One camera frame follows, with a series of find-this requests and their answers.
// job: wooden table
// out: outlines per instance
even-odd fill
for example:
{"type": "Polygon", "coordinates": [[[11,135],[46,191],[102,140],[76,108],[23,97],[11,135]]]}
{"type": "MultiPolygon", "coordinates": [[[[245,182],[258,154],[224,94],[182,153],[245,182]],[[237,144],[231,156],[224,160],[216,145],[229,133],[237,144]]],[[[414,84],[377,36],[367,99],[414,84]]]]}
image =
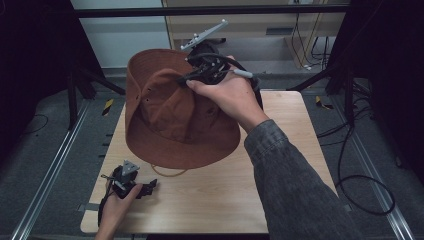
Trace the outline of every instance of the wooden table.
{"type": "MultiPolygon", "coordinates": [[[[262,91],[265,112],[285,131],[323,181],[335,191],[330,173],[312,127],[302,96],[298,92],[262,91]]],[[[125,143],[125,108],[94,186],[90,203],[100,203],[105,194],[104,178],[124,159],[140,166],[136,182],[157,178],[153,195],[135,200],[120,231],[126,233],[267,233],[265,216],[256,190],[253,167],[243,147],[227,158],[206,167],[189,170],[177,177],[156,174],[125,143]]],[[[163,173],[175,170],[161,169],[163,173]]],[[[97,212],[86,211],[81,230],[97,232],[97,212]]]]}

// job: brown hat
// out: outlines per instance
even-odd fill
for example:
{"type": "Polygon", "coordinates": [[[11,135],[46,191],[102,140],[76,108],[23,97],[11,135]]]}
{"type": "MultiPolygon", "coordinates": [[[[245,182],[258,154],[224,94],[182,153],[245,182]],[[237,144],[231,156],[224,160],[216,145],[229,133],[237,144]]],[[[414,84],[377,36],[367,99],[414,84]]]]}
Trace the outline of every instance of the brown hat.
{"type": "Polygon", "coordinates": [[[231,154],[240,142],[238,123],[210,99],[176,79],[192,71],[187,54],[151,49],[127,68],[125,135],[142,160],[172,169],[206,166],[231,154]]]}

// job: grey sleeve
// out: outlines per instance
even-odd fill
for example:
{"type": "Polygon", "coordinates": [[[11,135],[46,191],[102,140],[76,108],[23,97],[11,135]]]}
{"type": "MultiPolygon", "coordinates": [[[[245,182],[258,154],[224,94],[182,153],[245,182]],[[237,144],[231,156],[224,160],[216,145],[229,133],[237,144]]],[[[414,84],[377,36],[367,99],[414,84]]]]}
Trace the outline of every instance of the grey sleeve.
{"type": "Polygon", "coordinates": [[[244,146],[271,239],[363,239],[337,195],[273,120],[254,128],[244,146]]]}

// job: white wall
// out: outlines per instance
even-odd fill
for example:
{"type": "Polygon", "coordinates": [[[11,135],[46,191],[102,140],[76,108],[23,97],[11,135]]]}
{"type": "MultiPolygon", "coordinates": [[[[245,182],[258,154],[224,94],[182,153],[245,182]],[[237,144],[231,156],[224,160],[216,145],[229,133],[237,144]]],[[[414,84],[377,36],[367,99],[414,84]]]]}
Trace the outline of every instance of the white wall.
{"type": "MultiPolygon", "coordinates": [[[[71,0],[75,9],[162,7],[161,0],[71,0]]],[[[102,68],[125,68],[137,52],[170,48],[164,17],[81,18],[102,68]]]]}

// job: hand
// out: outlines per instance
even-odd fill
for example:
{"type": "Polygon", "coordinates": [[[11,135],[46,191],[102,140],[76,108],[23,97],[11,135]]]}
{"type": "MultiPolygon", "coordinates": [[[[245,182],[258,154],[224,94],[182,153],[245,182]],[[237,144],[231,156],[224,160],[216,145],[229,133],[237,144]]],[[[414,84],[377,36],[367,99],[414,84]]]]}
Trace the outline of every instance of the hand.
{"type": "Polygon", "coordinates": [[[103,207],[102,220],[95,239],[113,239],[116,229],[124,220],[131,203],[142,187],[143,184],[135,185],[124,199],[120,199],[115,193],[108,197],[103,207]]]}
{"type": "Polygon", "coordinates": [[[206,85],[200,81],[189,80],[187,86],[197,94],[214,101],[222,111],[238,121],[247,133],[269,119],[259,106],[250,82],[233,72],[227,73],[217,85],[206,85]]]}

